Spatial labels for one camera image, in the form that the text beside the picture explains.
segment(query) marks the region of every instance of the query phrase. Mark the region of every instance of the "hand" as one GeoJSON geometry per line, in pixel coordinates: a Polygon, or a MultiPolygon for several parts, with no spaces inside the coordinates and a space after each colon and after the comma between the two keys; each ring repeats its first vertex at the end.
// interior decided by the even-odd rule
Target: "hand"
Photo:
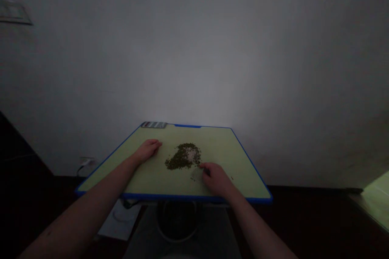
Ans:
{"type": "Polygon", "coordinates": [[[138,164],[146,162],[151,156],[155,156],[158,153],[159,147],[162,146],[162,142],[159,140],[146,140],[140,147],[131,155],[131,158],[138,164]]]}
{"type": "Polygon", "coordinates": [[[212,194],[227,199],[235,190],[230,178],[228,178],[223,168],[215,163],[202,163],[200,168],[209,170],[209,175],[203,171],[203,182],[212,194]]]}

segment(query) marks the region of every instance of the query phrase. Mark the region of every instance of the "forearm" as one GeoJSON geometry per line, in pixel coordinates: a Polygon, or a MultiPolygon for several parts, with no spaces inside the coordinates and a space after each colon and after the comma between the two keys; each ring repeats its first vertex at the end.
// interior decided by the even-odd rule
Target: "forearm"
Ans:
{"type": "Polygon", "coordinates": [[[255,258],[297,258],[265,223],[244,196],[234,188],[227,197],[255,258]]]}
{"type": "Polygon", "coordinates": [[[124,160],[59,216],[20,258],[80,255],[104,223],[138,164],[131,157],[124,160]]]}

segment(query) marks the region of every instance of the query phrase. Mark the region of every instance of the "white wall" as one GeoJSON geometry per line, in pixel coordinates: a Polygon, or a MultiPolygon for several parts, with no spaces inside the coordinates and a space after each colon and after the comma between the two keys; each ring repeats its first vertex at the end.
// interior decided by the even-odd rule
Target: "white wall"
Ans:
{"type": "Polygon", "coordinates": [[[234,129],[266,183],[389,170],[388,0],[15,0],[0,110],[56,175],[142,121],[234,129]]]}

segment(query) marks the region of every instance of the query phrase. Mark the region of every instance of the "blue cutting board rim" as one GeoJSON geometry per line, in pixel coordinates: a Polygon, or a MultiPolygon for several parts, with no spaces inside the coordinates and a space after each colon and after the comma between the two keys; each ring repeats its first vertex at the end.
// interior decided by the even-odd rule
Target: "blue cutting board rim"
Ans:
{"type": "MultiPolygon", "coordinates": [[[[95,169],[91,174],[88,175],[88,177],[85,178],[85,180],[76,188],[75,193],[77,196],[82,196],[86,193],[86,191],[79,191],[78,189],[83,185],[85,181],[88,180],[92,174],[99,169],[101,165],[104,164],[105,161],[108,160],[109,157],[112,156],[113,153],[116,152],[117,149],[120,148],[121,145],[124,144],[125,141],[129,137],[132,136],[133,133],[135,133],[143,124],[143,122],[111,153],[105,160],[95,169]]],[[[174,125],[176,127],[194,127],[194,128],[201,128],[201,127],[213,127],[213,126],[206,126],[206,125],[182,125],[182,124],[176,124],[176,123],[168,123],[170,125],[174,125]]],[[[258,174],[259,178],[261,179],[263,185],[266,187],[266,190],[269,192],[270,197],[269,198],[256,198],[256,197],[246,197],[248,202],[255,203],[255,204],[271,204],[273,202],[273,195],[269,191],[266,183],[263,181],[261,175],[259,174],[258,170],[256,169],[254,163],[251,161],[250,157],[248,156],[246,150],[242,146],[241,142],[239,141],[238,137],[236,136],[234,130],[230,127],[218,127],[218,128],[228,128],[232,131],[236,139],[238,140],[240,146],[242,147],[243,151],[245,152],[247,158],[250,160],[251,165],[254,167],[256,173],[258,174]]],[[[138,199],[138,200],[179,200],[179,201],[197,201],[197,202],[217,202],[217,203],[223,203],[226,202],[226,200],[222,197],[218,196],[200,196],[200,195],[161,195],[161,194],[143,194],[143,193],[122,193],[120,195],[120,198],[123,199],[138,199]]]]}

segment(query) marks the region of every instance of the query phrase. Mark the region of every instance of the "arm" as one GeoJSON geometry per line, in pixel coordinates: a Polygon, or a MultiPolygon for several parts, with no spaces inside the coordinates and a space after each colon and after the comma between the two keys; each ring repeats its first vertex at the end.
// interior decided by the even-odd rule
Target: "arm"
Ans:
{"type": "Polygon", "coordinates": [[[204,184],[231,205],[255,258],[297,258],[232,184],[222,167],[214,163],[203,163],[200,167],[210,172],[210,175],[203,172],[204,184]]]}
{"type": "Polygon", "coordinates": [[[157,154],[158,140],[145,141],[103,180],[74,202],[20,258],[74,258],[88,247],[136,168],[157,154]]]}

